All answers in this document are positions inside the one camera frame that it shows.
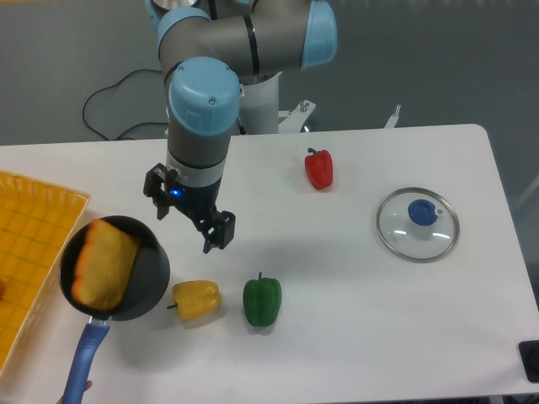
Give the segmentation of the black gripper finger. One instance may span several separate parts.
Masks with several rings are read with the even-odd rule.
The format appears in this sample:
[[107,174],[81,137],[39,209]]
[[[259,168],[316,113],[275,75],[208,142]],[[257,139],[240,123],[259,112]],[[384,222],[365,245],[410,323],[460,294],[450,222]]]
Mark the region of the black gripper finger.
[[143,193],[150,198],[157,208],[157,219],[162,220],[175,204],[172,194],[176,184],[177,173],[167,169],[162,163],[156,164],[147,173],[143,186]]
[[209,210],[198,218],[198,231],[204,237],[203,253],[223,250],[234,238],[236,216],[229,211]]

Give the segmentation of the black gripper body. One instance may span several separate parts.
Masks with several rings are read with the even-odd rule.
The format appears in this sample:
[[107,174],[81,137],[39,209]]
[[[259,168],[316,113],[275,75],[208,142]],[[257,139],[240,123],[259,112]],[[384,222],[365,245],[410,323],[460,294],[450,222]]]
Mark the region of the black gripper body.
[[166,178],[165,206],[161,208],[161,218],[174,207],[196,223],[212,220],[217,215],[216,199],[220,185],[221,179],[211,185],[196,188],[181,184],[176,178]]

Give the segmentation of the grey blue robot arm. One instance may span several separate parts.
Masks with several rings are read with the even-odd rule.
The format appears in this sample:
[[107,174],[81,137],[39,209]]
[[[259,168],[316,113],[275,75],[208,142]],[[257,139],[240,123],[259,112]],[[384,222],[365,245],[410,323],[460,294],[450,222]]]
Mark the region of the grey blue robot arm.
[[278,129],[279,108],[255,113],[244,90],[291,69],[334,59],[338,30],[324,1],[185,1],[169,7],[146,2],[157,34],[157,57],[167,96],[165,163],[146,175],[144,195],[163,218],[187,216],[205,240],[223,249],[235,217],[216,207],[231,137],[246,121]]

